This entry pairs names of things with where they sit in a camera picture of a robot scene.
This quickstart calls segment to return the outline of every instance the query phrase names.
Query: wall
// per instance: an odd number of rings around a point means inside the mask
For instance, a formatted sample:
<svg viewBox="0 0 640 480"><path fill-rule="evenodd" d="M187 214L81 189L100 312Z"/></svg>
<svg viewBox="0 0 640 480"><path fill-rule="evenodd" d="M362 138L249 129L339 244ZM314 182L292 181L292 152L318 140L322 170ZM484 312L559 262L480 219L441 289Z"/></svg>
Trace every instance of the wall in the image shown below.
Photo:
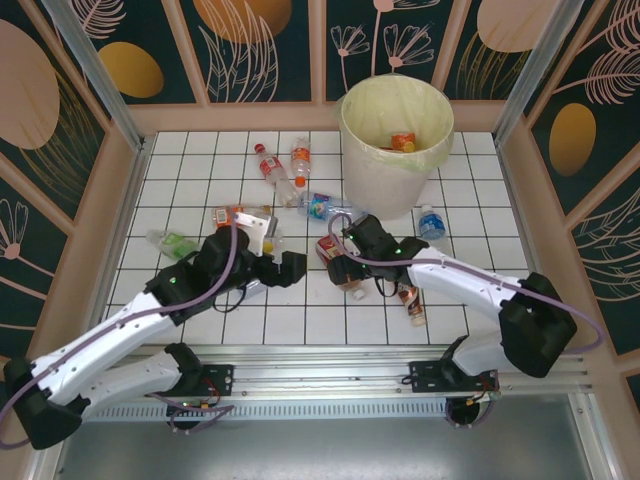
<svg viewBox="0 0 640 480"><path fill-rule="evenodd" d="M138 125L153 134L336 128L333 103L358 81L392 72L444 91L459 112L459 129L492 129L558 3L248 0L247 10L244 0L70 5ZM565 43L575 30L568 29Z"/></svg>
<svg viewBox="0 0 640 480"><path fill-rule="evenodd" d="M37 357L82 332L133 158L32 7L0 4L2 389L9 358ZM24 436L14 417L1 433ZM14 478L29 453L0 453L0 478Z"/></svg>
<svg viewBox="0 0 640 480"><path fill-rule="evenodd" d="M544 273L605 326L605 345L586 361L624 465L637 472L640 4L589 7L504 153ZM592 339L582 325L576 343Z"/></svg>

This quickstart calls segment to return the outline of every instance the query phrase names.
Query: plastic bag liner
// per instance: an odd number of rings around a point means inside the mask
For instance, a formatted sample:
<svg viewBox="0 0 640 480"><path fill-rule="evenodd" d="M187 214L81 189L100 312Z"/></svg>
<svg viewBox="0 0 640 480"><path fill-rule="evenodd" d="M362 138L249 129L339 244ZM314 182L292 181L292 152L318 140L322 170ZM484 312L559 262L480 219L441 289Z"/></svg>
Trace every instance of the plastic bag liner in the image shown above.
<svg viewBox="0 0 640 480"><path fill-rule="evenodd" d="M428 83L391 74L358 83L337 109L349 202L382 220L408 213L430 172L449 157L454 122L447 97ZM415 152L378 148L400 132L416 134Z"/></svg>

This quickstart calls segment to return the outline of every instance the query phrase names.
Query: white tiled floor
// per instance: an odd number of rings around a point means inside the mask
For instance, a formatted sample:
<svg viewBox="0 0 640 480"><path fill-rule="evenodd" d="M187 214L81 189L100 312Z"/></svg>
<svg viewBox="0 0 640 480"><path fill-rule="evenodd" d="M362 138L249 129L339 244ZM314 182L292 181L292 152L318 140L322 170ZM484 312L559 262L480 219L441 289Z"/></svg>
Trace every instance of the white tiled floor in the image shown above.
<svg viewBox="0 0 640 480"><path fill-rule="evenodd" d="M339 132L167 132L158 135L151 163L114 281L106 315L114 314L158 271L171 264L144 236L171 228L202 242L215 228L211 207L269 204L285 235L287 250L307 253L307 275L287 289L271 288L247 299L231 313L213 309L190 319L153 344L181 339L191 345L215 344L447 344L469 332L498 327L456 300L422 292L426 327L413 327L397 297L383 298L373 280L355 301L334 286L315 254L326 235L324 223L309 221L275 205L273 189L262 178L253 155L255 143L279 152L291 176L288 154L296 138L311 139L313 191L342 197ZM420 205L431 204L451 235L454 255L505 275L527 276L527 263L498 157L488 133L456 133L448 162L434 171L418 205L402 218L384 221L397 238L413 236ZM235 303L233 295L217 305Z"/></svg>

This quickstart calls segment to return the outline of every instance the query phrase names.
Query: blue label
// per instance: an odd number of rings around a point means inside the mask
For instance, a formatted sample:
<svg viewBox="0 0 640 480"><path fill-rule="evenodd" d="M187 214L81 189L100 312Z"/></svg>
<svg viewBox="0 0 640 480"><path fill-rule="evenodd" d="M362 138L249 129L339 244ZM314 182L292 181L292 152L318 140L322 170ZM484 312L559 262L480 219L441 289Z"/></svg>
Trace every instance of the blue label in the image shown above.
<svg viewBox="0 0 640 480"><path fill-rule="evenodd" d="M422 217L420 219L420 222L418 222L418 227L419 227L421 236L423 236L427 232L431 232L432 230L438 230L442 232L440 233L440 235L436 235L439 237L444 235L444 232L446 231L444 228L444 222L442 221L442 217L437 213L430 213Z"/></svg>
<svg viewBox="0 0 640 480"><path fill-rule="evenodd" d="M331 207L331 197L314 193L313 198L309 202L309 216L319 220L326 220Z"/></svg>

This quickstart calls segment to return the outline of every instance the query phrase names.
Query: trash can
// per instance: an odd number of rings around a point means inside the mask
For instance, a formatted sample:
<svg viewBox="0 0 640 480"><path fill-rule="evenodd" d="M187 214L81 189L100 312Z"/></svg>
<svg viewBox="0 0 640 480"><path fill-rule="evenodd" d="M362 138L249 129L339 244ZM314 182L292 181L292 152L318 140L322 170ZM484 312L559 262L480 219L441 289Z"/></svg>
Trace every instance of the trash can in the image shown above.
<svg viewBox="0 0 640 480"><path fill-rule="evenodd" d="M338 109L349 203L381 220L411 211L429 174L447 160L453 145L447 97L426 82L381 75L351 88ZM398 132L415 133L414 153L379 148Z"/></svg>

